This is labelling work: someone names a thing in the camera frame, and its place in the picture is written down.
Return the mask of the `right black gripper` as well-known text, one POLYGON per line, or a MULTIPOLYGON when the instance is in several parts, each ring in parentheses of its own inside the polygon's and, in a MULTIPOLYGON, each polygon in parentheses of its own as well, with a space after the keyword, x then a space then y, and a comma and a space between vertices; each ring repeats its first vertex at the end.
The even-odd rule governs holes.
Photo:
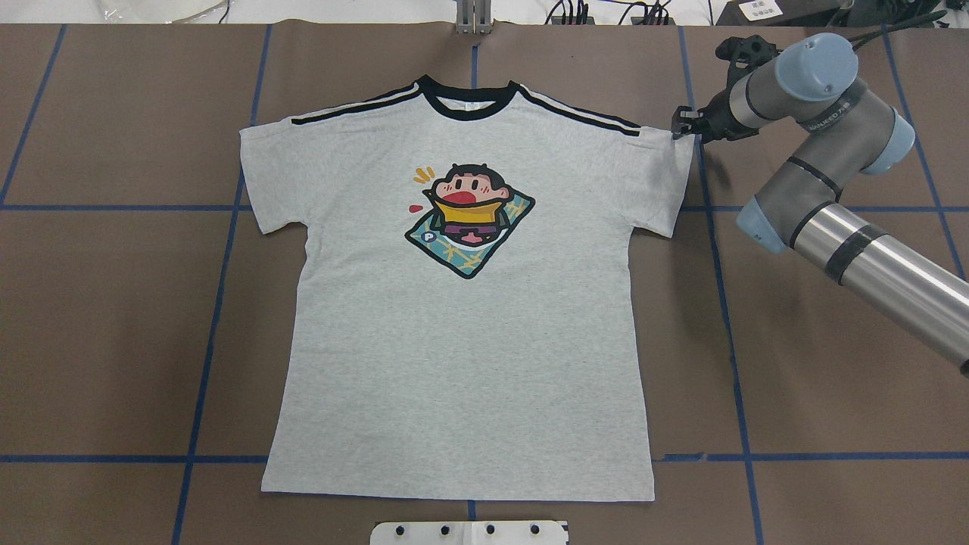
POLYGON ((698 117, 690 106, 676 108, 671 119, 674 139, 695 135, 698 130, 703 144, 719 139, 736 141, 758 135, 773 121, 752 106, 748 86, 758 69, 780 55, 777 46, 762 36, 734 36, 720 42, 714 55, 729 63, 726 86, 699 108, 698 117))

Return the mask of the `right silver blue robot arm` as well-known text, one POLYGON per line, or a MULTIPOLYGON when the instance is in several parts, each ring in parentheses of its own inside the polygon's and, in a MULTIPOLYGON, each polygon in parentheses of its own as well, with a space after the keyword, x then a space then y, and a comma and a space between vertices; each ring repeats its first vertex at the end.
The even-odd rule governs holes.
POLYGON ((675 111, 676 139, 737 141, 786 118, 807 133, 744 204, 738 228, 769 252, 799 253, 966 375, 967 283, 841 204, 852 179, 885 173, 916 139, 859 76, 852 43, 817 33, 779 49, 754 35, 715 53, 730 64, 726 86, 705 107, 675 111))

